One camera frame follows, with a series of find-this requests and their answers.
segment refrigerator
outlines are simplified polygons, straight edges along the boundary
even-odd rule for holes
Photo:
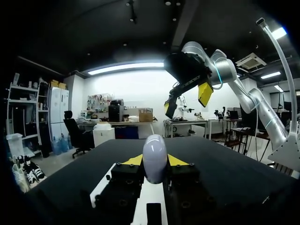
[[[50,131],[51,138],[55,136],[58,140],[63,134],[65,137],[69,135],[68,129],[64,123],[65,111],[68,110],[69,91],[61,88],[52,87],[50,91]]]

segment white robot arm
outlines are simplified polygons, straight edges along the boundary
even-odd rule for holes
[[[216,88],[220,89],[223,83],[228,83],[246,113],[257,109],[259,119],[266,128],[272,143],[273,153],[269,156],[269,159],[300,172],[300,154],[297,145],[297,134],[293,132],[287,133],[280,118],[268,104],[260,90],[256,88],[250,92],[245,90],[242,82],[237,77],[233,62],[227,59],[221,50],[216,50],[211,57],[208,57],[201,45],[197,42],[186,43],[182,48],[182,52],[189,57],[193,57],[200,64],[204,64],[204,66],[210,69],[211,74],[209,80],[211,86],[221,84],[219,88]]]

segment black chair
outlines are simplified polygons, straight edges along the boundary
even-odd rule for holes
[[[65,111],[65,119],[64,123],[69,131],[71,144],[76,149],[76,152],[72,155],[75,158],[75,155],[79,152],[89,151],[95,147],[93,133],[91,131],[81,131],[76,123],[76,121],[72,118],[72,111]]]

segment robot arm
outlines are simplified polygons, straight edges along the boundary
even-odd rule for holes
[[[227,59],[222,51],[216,50],[211,57],[208,57],[200,44],[197,42],[188,42],[183,46],[180,54],[171,54],[168,56],[164,61],[164,65],[165,70],[179,81],[179,85],[170,91],[169,99],[165,103],[166,115],[168,117],[173,116],[172,112],[177,107],[176,104],[172,104],[175,96],[179,96],[198,85],[198,100],[205,107],[213,93],[212,86],[221,84],[217,88],[220,89],[224,83],[228,83],[246,113],[250,113],[255,109],[257,110],[258,116],[269,134],[274,150],[269,159],[300,171],[297,161],[292,159],[293,162],[291,162],[290,155],[286,157],[285,154],[282,154],[287,148],[291,148],[291,146],[284,146],[289,139],[294,144],[293,148],[298,149],[297,145],[295,145],[296,138],[288,136],[281,120],[266,102],[260,90],[255,88],[250,92],[245,90],[242,82],[237,77],[233,62]],[[296,156],[295,152],[297,152],[297,149],[293,149],[292,154],[294,157]]]

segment white plastic basket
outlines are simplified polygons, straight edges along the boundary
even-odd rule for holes
[[[24,156],[22,134],[16,133],[12,135],[6,135],[6,140],[8,141],[9,149],[12,156]]]

